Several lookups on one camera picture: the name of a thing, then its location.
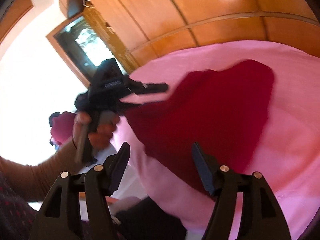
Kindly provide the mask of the person's left hand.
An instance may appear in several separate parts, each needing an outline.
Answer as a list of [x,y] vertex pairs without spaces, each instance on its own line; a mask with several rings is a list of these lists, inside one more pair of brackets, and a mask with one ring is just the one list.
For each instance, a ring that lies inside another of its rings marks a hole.
[[[88,139],[96,150],[103,150],[107,148],[113,137],[114,132],[117,130],[117,124],[120,122],[120,116],[115,115],[110,121],[105,124],[99,124],[95,132],[88,133]],[[74,125],[72,140],[75,147],[78,147],[81,129],[85,125],[91,123],[91,117],[86,112],[77,112]]]

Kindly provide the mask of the brown sleeved left forearm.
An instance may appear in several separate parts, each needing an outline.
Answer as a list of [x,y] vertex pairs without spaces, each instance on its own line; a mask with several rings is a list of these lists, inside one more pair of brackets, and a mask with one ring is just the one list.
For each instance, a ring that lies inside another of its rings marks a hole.
[[69,139],[49,159],[36,166],[22,165],[1,158],[1,175],[9,186],[27,202],[44,200],[62,172],[77,174],[82,165],[75,162],[76,147]]

